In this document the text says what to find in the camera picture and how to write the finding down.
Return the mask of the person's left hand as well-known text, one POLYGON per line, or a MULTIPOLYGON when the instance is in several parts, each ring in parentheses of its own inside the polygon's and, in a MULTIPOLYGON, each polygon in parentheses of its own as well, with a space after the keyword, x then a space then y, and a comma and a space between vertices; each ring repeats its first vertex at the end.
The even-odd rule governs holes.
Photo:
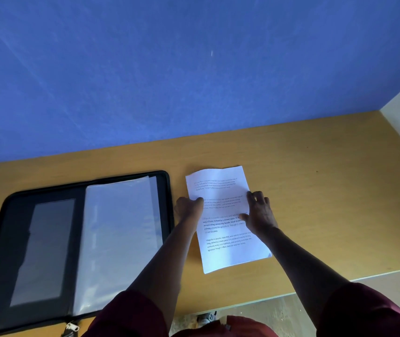
POLYGON ((175 204, 175 214, 178 223, 187 222, 191 227, 196 228, 203 214, 203 208, 195 208, 195 200, 180 197, 175 204))

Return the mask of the person's right hand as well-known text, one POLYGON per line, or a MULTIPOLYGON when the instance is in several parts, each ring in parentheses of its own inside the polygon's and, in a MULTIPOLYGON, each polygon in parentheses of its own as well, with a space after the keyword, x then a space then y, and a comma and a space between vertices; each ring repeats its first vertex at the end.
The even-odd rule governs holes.
POLYGON ((259 238, 265 236, 272 230, 278 230, 279 226, 270 206, 270 199, 263 192, 248 191, 246 193, 249 211, 252 216, 252 225, 246 227, 259 238))

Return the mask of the white printed paper sheet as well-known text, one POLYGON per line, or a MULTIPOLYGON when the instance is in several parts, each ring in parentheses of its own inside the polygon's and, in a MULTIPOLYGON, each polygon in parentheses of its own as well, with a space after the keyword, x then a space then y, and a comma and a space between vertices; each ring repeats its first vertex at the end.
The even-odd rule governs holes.
POLYGON ((189 198, 203 198, 197 237, 204 274, 270 258, 269 248, 240 214, 249 214, 248 183, 242 166, 203 169, 186 176, 189 198))

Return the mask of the person's right forearm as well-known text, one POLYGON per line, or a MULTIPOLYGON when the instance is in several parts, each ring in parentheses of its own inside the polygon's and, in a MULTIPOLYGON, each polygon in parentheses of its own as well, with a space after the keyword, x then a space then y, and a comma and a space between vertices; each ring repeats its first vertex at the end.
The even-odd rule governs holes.
POLYGON ((326 303, 349 280, 287 237, 276 226, 255 229, 292 283, 315 328, 319 327, 326 303))

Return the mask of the person's left forearm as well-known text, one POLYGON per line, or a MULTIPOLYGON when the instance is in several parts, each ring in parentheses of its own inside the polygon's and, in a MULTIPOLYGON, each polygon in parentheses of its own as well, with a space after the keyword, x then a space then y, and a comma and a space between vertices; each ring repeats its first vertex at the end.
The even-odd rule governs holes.
POLYGON ((199 217, 185 215, 128 290, 150 299, 161 311, 169 332, 180 294, 181 276, 199 217))

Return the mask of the clear plastic sleeve pages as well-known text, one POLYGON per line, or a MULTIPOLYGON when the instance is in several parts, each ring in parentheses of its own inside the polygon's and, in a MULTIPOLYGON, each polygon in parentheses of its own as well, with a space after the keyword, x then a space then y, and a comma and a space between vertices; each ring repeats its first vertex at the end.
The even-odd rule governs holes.
POLYGON ((86 188, 74 315, 103 309, 163 244, 157 179, 86 188))

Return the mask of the grey shoe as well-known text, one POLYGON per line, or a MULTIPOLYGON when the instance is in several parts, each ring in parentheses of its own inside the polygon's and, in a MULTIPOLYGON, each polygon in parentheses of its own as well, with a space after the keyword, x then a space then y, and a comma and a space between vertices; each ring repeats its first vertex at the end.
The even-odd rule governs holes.
POLYGON ((217 321, 217 311, 207 312, 200 315, 197 315, 196 322, 197 328, 201 328, 209 323, 217 321))

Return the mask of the maroon shirt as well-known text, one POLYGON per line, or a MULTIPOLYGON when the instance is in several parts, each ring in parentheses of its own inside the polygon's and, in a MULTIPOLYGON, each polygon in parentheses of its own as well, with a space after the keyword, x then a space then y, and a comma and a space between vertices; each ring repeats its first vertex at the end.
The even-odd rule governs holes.
MULTIPOLYGON (((400 307, 361 283, 336 290, 326 302, 317 337, 400 337, 400 307)), ((82 337, 169 337, 161 310, 137 291, 124 291, 108 304, 82 337)), ((229 315, 172 337, 278 337, 266 324, 229 315)))

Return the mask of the transparent folder pocket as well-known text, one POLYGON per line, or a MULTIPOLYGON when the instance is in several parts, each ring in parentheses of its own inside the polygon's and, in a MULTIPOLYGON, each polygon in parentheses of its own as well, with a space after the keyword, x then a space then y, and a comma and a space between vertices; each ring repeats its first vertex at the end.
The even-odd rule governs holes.
POLYGON ((10 307, 60 297, 74 206, 73 198, 35 205, 10 307))

